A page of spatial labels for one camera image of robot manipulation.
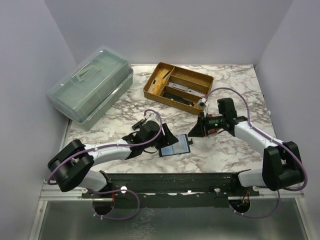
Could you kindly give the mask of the black mounting base rail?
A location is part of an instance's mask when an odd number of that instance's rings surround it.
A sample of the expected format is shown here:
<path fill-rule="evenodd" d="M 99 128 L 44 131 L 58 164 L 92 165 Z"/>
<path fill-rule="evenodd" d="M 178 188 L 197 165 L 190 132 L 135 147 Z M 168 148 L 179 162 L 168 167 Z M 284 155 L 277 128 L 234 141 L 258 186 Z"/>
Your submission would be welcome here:
<path fill-rule="evenodd" d="M 67 173 L 53 175 L 62 192 L 86 189 L 83 199 L 98 208 L 227 208 L 245 195 L 259 196 L 261 182 L 241 184 L 239 173 Z"/>

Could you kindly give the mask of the black T-shaped tool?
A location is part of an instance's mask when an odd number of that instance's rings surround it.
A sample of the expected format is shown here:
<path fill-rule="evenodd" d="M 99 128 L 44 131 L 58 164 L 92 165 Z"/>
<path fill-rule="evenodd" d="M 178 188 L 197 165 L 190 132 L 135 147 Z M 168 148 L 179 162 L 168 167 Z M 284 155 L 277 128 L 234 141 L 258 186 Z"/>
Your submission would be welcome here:
<path fill-rule="evenodd" d="M 141 119 L 139 120 L 137 123 L 135 123 L 131 128 L 133 130 L 137 130 L 140 129 L 144 124 L 145 124 L 146 120 L 145 119 Z"/>

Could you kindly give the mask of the gold cards in tray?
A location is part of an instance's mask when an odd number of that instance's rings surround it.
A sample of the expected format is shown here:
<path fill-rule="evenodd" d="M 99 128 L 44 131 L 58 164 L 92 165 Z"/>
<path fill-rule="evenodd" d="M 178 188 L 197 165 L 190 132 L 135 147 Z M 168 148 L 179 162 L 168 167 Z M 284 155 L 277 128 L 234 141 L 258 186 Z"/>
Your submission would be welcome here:
<path fill-rule="evenodd" d="M 155 76 L 154 80 L 152 81 L 148 93 L 157 95 L 158 91 L 160 90 L 161 86 L 166 82 L 166 79 L 170 76 L 171 71 L 168 69 L 161 69 L 158 74 Z"/>

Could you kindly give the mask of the woven wicker organizer tray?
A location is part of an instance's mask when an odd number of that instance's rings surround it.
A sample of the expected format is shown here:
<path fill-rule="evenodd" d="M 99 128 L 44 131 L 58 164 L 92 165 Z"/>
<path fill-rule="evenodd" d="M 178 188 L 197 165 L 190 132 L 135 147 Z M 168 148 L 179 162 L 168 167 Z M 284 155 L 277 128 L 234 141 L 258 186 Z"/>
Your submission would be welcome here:
<path fill-rule="evenodd" d="M 143 88 L 144 97 L 193 115 L 203 108 L 198 102 L 211 90 L 214 77 L 160 62 Z"/>

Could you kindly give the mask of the aluminium extrusion rail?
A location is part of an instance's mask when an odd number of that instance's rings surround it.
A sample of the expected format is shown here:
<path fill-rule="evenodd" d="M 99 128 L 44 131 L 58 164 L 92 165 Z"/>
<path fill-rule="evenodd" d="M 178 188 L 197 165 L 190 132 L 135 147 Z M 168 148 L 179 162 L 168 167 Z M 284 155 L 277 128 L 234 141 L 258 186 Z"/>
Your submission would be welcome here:
<path fill-rule="evenodd" d="M 83 198 L 82 188 L 67 192 L 62 192 L 58 185 L 49 185 L 46 181 L 43 182 L 40 191 L 39 201 L 92 201 L 93 198 Z"/>

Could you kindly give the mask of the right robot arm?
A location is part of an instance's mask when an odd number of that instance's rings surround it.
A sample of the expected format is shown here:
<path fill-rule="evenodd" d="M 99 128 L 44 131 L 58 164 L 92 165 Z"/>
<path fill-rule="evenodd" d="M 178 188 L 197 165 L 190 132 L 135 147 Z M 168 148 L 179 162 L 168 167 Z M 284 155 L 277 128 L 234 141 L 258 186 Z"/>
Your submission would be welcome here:
<path fill-rule="evenodd" d="M 245 116 L 238 116 L 232 98 L 217 100 L 218 116 L 201 112 L 195 126 L 187 134 L 204 138 L 216 130 L 224 130 L 237 137 L 262 156 L 261 169 L 245 170 L 235 174 L 236 184 L 244 188 L 265 187 L 272 191 L 288 188 L 305 180 L 298 146 L 292 142 L 271 139 L 250 126 Z"/>

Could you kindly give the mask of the black leather card holder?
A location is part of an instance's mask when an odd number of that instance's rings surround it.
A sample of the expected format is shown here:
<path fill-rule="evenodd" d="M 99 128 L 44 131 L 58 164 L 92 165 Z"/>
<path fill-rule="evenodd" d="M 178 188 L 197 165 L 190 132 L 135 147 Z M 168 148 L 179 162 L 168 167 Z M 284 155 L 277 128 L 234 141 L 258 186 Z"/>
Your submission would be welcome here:
<path fill-rule="evenodd" d="M 158 151 L 160 157 L 181 155 L 191 152 L 190 145 L 193 145 L 192 139 L 188 139 L 186 134 L 176 135 L 175 137 L 178 139 L 178 142 L 161 148 Z"/>

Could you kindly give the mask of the green plastic storage box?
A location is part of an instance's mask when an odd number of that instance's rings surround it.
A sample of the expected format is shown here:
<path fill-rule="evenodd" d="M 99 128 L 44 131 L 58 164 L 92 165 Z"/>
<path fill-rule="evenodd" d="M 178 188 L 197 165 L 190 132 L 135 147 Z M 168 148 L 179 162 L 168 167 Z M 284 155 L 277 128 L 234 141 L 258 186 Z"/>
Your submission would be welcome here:
<path fill-rule="evenodd" d="M 129 60 L 107 47 L 100 47 L 49 89 L 53 107 L 86 131 L 133 84 Z"/>

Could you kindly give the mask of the white cards in tray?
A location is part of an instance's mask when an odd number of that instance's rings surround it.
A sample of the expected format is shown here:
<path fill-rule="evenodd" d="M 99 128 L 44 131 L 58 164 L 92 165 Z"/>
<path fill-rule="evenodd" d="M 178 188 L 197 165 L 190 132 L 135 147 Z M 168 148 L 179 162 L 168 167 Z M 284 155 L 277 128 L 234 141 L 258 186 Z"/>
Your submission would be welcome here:
<path fill-rule="evenodd" d="M 198 96 L 198 97 L 203 97 L 204 96 L 200 92 L 197 92 L 197 91 L 192 90 L 192 89 L 190 89 L 190 88 L 188 88 L 186 86 L 183 86 L 183 85 L 180 85 L 180 84 L 176 84 L 176 83 L 173 83 L 173 82 L 169 82 L 168 86 L 172 87 L 172 88 L 175 88 L 175 89 L 178 89 L 178 90 L 181 90 L 183 92 Z"/>

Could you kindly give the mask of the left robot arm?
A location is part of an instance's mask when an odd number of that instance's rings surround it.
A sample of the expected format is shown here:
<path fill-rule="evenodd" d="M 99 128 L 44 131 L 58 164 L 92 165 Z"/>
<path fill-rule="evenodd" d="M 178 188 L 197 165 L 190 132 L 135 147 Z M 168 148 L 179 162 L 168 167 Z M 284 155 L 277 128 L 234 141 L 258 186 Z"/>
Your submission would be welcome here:
<path fill-rule="evenodd" d="M 47 167 L 51 172 L 48 184 L 55 180 L 62 192 L 68 192 L 76 187 L 83 187 L 99 192 L 107 188 L 109 183 L 106 174 L 93 171 L 94 165 L 127 160 L 141 155 L 147 148 L 162 148 L 174 145 L 178 138 L 169 130 L 167 124 L 148 120 L 134 131 L 121 139 L 106 145 L 85 145 L 79 139 L 71 141 L 56 156 Z"/>

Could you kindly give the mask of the red leather card holder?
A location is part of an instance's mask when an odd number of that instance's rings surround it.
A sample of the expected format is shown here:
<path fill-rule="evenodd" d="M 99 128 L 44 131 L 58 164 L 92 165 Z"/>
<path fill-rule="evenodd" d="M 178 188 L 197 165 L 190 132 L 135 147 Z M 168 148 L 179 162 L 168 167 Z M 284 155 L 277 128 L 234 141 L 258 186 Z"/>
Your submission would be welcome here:
<path fill-rule="evenodd" d="M 219 130 L 223 129 L 223 117 L 208 114 L 206 117 L 206 128 L 208 135 L 217 133 Z"/>

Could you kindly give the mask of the black cards in tray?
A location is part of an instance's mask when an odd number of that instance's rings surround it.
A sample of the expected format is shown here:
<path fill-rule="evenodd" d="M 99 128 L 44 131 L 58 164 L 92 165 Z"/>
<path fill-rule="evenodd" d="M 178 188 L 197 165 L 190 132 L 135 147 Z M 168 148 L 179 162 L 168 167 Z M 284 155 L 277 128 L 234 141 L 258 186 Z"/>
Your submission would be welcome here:
<path fill-rule="evenodd" d="M 167 99 L 170 99 L 172 101 L 176 101 L 176 102 L 179 102 L 179 103 L 191 106 L 191 107 L 194 106 L 194 103 L 192 101 L 187 100 L 187 99 L 185 99 L 185 98 L 183 98 L 181 96 L 178 96 L 178 95 L 175 95 L 175 94 L 172 94 L 172 93 L 164 92 L 162 96 L 164 98 L 167 98 Z"/>

